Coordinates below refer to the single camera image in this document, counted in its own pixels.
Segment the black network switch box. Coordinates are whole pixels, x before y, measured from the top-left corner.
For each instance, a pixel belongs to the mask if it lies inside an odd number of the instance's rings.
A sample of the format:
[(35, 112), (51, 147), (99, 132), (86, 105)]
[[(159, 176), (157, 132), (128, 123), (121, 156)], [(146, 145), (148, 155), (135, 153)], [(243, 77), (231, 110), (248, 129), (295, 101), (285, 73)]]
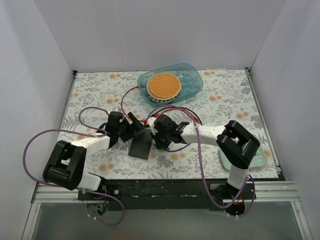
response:
[(128, 151), (130, 157), (148, 160), (153, 139), (150, 129), (142, 129), (138, 131), (132, 139), (131, 146)]

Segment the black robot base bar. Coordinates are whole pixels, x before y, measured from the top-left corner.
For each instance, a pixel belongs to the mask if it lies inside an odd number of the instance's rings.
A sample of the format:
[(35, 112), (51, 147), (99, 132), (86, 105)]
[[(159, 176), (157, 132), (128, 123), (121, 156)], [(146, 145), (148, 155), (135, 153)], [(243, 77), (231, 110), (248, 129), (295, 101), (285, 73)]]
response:
[(209, 209), (219, 210), (212, 203), (225, 205), (238, 193), (226, 179), (113, 179), (103, 180), (100, 193), (108, 194), (108, 209), (127, 210)]

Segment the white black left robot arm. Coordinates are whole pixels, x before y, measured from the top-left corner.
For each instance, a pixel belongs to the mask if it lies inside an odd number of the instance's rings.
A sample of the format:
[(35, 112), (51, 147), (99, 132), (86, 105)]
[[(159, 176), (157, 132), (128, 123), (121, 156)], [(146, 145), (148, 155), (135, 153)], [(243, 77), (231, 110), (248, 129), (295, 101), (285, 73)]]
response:
[(131, 112), (128, 115), (131, 123), (123, 113), (112, 111), (107, 122), (95, 129), (94, 136), (72, 142), (58, 141), (44, 168), (43, 179), (68, 190), (88, 189), (95, 200), (103, 199), (107, 191), (101, 184), (102, 178), (86, 172), (85, 162), (88, 157), (113, 147), (118, 139), (126, 142), (144, 129)]

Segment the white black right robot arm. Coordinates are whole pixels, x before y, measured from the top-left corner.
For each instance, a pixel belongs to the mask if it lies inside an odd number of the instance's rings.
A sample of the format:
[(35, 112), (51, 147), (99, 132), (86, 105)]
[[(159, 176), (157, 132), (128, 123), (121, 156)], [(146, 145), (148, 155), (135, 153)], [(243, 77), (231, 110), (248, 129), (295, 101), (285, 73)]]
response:
[(231, 163), (226, 186), (227, 195), (232, 199), (243, 195), (243, 184), (260, 142), (239, 122), (231, 120), (220, 126), (204, 126), (193, 122), (176, 124), (163, 114), (157, 118), (149, 118), (147, 124), (157, 149), (166, 149), (171, 143), (199, 143), (219, 147)]

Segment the floral patterned table mat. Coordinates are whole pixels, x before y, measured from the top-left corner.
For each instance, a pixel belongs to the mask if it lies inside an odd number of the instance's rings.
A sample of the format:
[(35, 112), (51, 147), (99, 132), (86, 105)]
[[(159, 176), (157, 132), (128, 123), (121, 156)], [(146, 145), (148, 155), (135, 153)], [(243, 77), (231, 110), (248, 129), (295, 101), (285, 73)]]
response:
[[(58, 139), (72, 142), (93, 134), (93, 128), (107, 121), (106, 111), (115, 108), (144, 120), (152, 107), (137, 89), (140, 75), (139, 71), (78, 73)], [(267, 157), (267, 164), (251, 168), (250, 174), (255, 179), (277, 178), (274, 156), (245, 71), (210, 69), (201, 70), (199, 75), (202, 90), (179, 106), (195, 112), (205, 126), (238, 121), (259, 140)], [(215, 146), (171, 144), (169, 151), (152, 147), (148, 160), (144, 160), (129, 156), (130, 145), (130, 141), (119, 141), (111, 149), (90, 156), (85, 168), (106, 179), (198, 179), (201, 170), (208, 179), (229, 175)]]

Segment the orange woven round coaster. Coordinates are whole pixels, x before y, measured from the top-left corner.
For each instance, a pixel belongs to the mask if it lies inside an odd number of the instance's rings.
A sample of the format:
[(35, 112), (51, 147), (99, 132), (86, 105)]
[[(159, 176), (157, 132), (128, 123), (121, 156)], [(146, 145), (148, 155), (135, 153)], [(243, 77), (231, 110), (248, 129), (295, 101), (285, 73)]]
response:
[(178, 95), (182, 84), (177, 76), (171, 73), (158, 73), (152, 76), (148, 83), (148, 92), (159, 99), (169, 99)]

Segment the teal plastic container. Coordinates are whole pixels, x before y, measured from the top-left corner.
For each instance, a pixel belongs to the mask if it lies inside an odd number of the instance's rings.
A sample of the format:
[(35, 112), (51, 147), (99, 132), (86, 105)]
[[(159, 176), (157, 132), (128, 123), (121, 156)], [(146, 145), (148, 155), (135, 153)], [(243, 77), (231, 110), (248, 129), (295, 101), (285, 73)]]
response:
[[(174, 100), (157, 103), (152, 101), (147, 95), (147, 84), (149, 79), (160, 73), (170, 73), (178, 77), (181, 83), (181, 91)], [(179, 63), (162, 67), (147, 73), (143, 73), (137, 79), (137, 86), (142, 98), (152, 107), (159, 107), (166, 104), (178, 103), (194, 97), (204, 86), (203, 80), (196, 69), (187, 63)]]

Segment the light green square plate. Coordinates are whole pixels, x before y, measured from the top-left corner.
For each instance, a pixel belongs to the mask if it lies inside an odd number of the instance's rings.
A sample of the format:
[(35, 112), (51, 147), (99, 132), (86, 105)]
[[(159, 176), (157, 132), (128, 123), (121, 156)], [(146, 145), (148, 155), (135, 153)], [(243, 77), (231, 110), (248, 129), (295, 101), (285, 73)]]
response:
[[(220, 158), (221, 158), (223, 167), (227, 171), (230, 171), (231, 170), (231, 162), (227, 159), (226, 155), (223, 153), (223, 151), (221, 149), (219, 150), (219, 154), (220, 154)], [(258, 148), (255, 156), (253, 157), (253, 159), (249, 165), (249, 168), (251, 169), (251, 168), (264, 167), (267, 163), (268, 163), (267, 156), (264, 153), (262, 147), (260, 146)]]

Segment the aluminium frame rail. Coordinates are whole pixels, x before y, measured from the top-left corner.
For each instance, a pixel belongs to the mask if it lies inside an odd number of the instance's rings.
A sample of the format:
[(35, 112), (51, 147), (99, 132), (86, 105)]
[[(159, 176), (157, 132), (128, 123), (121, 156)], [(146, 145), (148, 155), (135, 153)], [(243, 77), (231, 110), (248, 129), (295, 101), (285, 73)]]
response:
[[(96, 203), (93, 200), (78, 200), (78, 194), (81, 192), (37, 184), (21, 238), (32, 239), (42, 203)], [(258, 181), (255, 183), (255, 195), (255, 202), (290, 202), (302, 238), (313, 238), (294, 181)]]

